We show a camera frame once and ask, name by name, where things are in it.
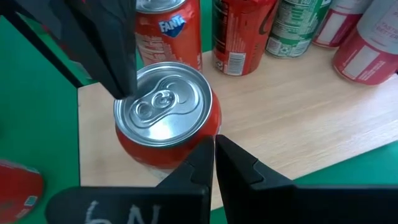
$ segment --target green surface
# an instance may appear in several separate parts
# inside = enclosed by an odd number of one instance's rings
[[[38,169],[45,194],[19,223],[45,223],[46,201],[78,185],[77,91],[0,18],[0,158]]]
[[[211,49],[211,1],[202,1],[202,49]],[[84,74],[37,24],[40,38],[76,73]],[[45,223],[47,199],[78,184],[76,89],[4,18],[0,19],[0,157],[36,167],[46,179],[45,197],[20,223]],[[398,184],[398,142],[297,179],[299,184]],[[211,223],[226,223],[222,208]]]

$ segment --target pull tab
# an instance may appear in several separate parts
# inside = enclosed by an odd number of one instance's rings
[[[130,118],[139,128],[147,128],[167,115],[190,113],[199,104],[198,91],[179,75],[162,78],[151,92],[132,104]]]

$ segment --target soda can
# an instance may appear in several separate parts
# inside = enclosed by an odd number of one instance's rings
[[[138,0],[136,42],[144,65],[181,62],[202,69],[197,0]]]
[[[331,0],[281,0],[267,52],[278,58],[294,58],[304,54],[315,31],[325,18]]]
[[[0,159],[0,179],[0,223],[15,223],[41,198],[43,178],[35,168]]]
[[[176,168],[221,125],[220,103],[205,77],[188,65],[160,62],[137,72],[135,97],[114,101],[116,134],[136,161]]]
[[[260,64],[277,0],[213,0],[213,64],[227,75],[247,75]]]
[[[372,0],[334,0],[312,43],[338,47],[354,29]]]
[[[398,68],[398,0],[373,1],[333,57],[345,78],[378,85]]]

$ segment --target fanta logo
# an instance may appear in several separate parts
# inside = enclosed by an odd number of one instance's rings
[[[173,18],[169,21],[159,22],[160,31],[170,37],[178,36],[184,25],[185,20],[180,15],[173,16]]]

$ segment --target can lid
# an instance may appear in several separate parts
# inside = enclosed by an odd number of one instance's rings
[[[137,0],[136,9],[145,14],[169,12],[181,6],[185,0]]]
[[[114,101],[120,131],[150,147],[170,147],[194,135],[209,117],[213,97],[205,77],[178,62],[137,72],[137,95]]]

